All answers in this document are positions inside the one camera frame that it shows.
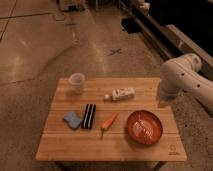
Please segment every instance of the orange bowl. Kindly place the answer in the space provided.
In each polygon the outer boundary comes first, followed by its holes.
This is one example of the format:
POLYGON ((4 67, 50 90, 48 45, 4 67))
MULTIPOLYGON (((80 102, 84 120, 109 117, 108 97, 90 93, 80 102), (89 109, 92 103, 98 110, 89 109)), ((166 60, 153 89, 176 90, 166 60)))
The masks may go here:
POLYGON ((144 145, 155 144, 163 133, 159 118, 145 110, 133 112, 128 117, 126 126, 129 135, 144 145))

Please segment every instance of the gray floor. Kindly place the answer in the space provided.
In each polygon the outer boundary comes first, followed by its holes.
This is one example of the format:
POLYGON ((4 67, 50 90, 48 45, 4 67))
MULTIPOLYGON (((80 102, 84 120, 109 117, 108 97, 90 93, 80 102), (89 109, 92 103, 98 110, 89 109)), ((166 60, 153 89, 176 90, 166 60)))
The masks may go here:
MULTIPOLYGON (((0 2, 0 166, 2 171, 59 170, 35 153, 61 77, 156 77, 163 63, 143 34, 122 31, 125 14, 105 5, 62 14, 54 0, 0 2), (121 54, 111 55, 111 50, 121 54)), ((188 160, 162 171, 212 171, 212 119, 188 94, 172 102, 188 160)), ((149 170, 141 163, 72 163, 72 170, 149 170)))

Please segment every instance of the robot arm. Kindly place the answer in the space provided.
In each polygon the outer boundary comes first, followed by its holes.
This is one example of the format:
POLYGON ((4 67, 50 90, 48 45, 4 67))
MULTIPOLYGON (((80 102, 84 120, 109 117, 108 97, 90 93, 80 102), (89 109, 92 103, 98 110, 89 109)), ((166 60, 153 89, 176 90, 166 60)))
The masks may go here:
POLYGON ((165 62, 162 66, 162 80, 158 85, 158 99, 175 99, 182 89, 213 111, 213 82, 197 74, 201 65, 200 58, 195 54, 186 54, 165 62))

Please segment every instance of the table top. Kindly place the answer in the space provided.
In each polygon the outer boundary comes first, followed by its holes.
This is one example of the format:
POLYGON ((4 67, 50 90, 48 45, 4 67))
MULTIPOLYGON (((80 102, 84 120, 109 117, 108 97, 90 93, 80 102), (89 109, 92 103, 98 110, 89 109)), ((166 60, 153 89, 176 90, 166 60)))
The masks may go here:
POLYGON ((76 95, 68 79, 60 79, 36 159, 40 161, 185 161, 187 156, 170 106, 158 108, 159 78, 88 78, 84 93, 76 95), (133 99, 106 102, 103 95, 116 88, 134 87, 133 99), (83 117, 86 104, 96 104, 91 130, 72 130, 63 121, 69 111, 83 117), (152 146, 141 145, 126 133, 128 116, 148 110, 161 120, 163 135, 152 146), (119 115, 101 140, 100 127, 112 112, 119 115))

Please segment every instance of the sponge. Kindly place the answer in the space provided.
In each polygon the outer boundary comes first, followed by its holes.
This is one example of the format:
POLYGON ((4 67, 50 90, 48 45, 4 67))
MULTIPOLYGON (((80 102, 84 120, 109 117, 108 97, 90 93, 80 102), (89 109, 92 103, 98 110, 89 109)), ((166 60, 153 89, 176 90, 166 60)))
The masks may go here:
POLYGON ((82 119, 75 112, 67 113, 63 119, 72 129, 78 128, 82 122, 82 119))

